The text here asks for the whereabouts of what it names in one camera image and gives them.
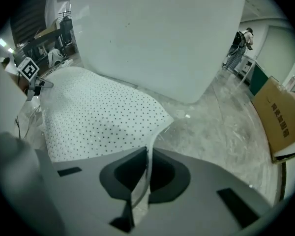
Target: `green panel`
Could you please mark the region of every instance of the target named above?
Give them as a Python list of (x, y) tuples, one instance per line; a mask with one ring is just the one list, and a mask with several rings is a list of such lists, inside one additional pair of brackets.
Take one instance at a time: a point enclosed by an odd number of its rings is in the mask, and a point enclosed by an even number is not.
[(256, 95), (257, 92), (263, 87), (263, 85), (268, 80), (267, 75), (258, 67), (258, 65), (255, 65), (254, 72), (251, 77), (251, 82), (249, 86), (249, 90), (252, 92), (253, 95)]

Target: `polka dot fabric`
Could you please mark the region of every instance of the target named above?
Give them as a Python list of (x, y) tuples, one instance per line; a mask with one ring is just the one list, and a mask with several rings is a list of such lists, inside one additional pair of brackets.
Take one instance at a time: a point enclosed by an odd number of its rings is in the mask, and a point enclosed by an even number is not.
[(149, 95), (80, 67), (46, 77), (40, 95), (53, 162), (85, 159), (150, 146), (173, 118)]

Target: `cardboard box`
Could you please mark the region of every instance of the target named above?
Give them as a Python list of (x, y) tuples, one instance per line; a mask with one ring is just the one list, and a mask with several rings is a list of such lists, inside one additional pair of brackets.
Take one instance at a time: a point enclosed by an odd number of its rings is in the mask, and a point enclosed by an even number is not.
[(277, 163), (295, 157), (295, 152), (283, 158), (275, 157), (276, 152), (295, 142), (295, 93), (286, 91), (270, 77), (252, 103), (265, 129), (272, 161)]

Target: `ceiling light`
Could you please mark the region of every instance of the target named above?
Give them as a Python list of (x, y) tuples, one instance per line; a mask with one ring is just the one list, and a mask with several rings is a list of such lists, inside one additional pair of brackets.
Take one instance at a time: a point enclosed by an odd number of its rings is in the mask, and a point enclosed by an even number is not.
[(3, 47), (6, 46), (6, 42), (2, 38), (0, 39), (0, 45), (2, 45)]

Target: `floor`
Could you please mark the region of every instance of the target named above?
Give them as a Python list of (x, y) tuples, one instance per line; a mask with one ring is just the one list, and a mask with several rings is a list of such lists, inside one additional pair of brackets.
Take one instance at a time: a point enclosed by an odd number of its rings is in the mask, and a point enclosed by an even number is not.
[[(70, 58), (74, 61), (72, 66), (83, 67), (78, 54)], [(149, 94), (175, 119), (157, 137), (155, 147), (217, 164), (255, 188), (271, 205), (276, 204), (280, 166), (271, 162), (266, 134), (250, 101), (252, 95), (234, 74), (221, 69), (194, 104), (182, 104), (146, 88), (113, 80)], [(39, 114), (31, 126), (41, 127)], [(29, 132), (27, 140), (36, 148), (46, 149), (37, 136), (43, 138), (42, 129), (30, 130), (33, 131)], [(143, 185), (144, 179), (133, 192), (133, 199)], [(133, 211), (135, 223), (148, 211), (147, 197)]]

